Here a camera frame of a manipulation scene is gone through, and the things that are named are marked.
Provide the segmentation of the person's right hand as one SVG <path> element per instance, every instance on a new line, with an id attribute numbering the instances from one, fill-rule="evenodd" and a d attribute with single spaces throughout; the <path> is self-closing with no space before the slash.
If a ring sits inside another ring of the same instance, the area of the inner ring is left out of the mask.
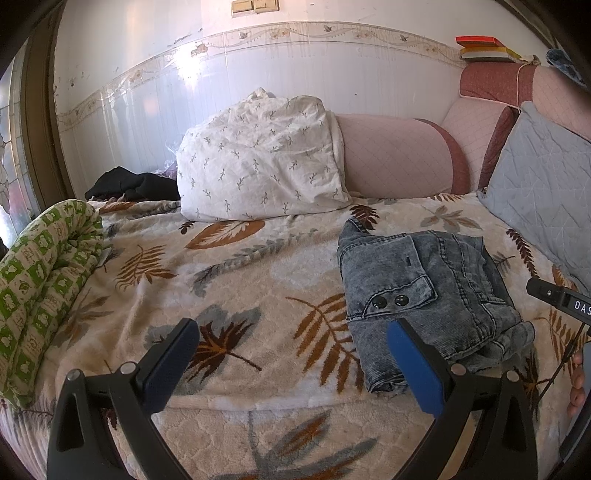
<path id="1" fill-rule="evenodd" d="M 580 408 L 585 403 L 586 391 L 585 385 L 585 373 L 583 368 L 584 355 L 582 351 L 577 352 L 573 356 L 573 363 L 575 370 L 572 377 L 572 388 L 570 391 L 570 401 L 567 407 L 567 415 L 569 418 L 575 416 Z"/>

